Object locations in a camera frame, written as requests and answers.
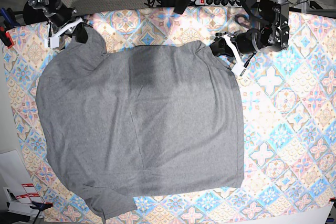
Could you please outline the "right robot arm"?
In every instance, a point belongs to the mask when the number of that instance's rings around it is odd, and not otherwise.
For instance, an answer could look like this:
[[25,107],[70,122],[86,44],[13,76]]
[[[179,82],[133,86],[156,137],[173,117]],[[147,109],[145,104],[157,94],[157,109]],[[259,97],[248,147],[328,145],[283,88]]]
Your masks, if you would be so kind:
[[45,47],[59,47],[63,35],[74,36],[75,41],[82,44],[87,42],[88,34],[84,21],[75,16],[75,8],[67,7],[62,0],[29,0],[28,5],[35,10],[41,10],[49,21]]

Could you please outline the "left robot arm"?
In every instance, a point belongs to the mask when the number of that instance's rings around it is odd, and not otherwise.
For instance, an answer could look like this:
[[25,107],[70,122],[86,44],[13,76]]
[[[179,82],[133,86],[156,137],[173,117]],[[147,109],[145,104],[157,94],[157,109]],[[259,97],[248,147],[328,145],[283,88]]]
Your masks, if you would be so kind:
[[[288,46],[289,9],[287,0],[238,0],[244,13],[234,16],[235,23],[246,31],[217,33],[210,45],[215,56],[232,57],[234,50],[241,55],[254,55],[265,48],[281,51]],[[225,35],[234,47],[230,48]]]

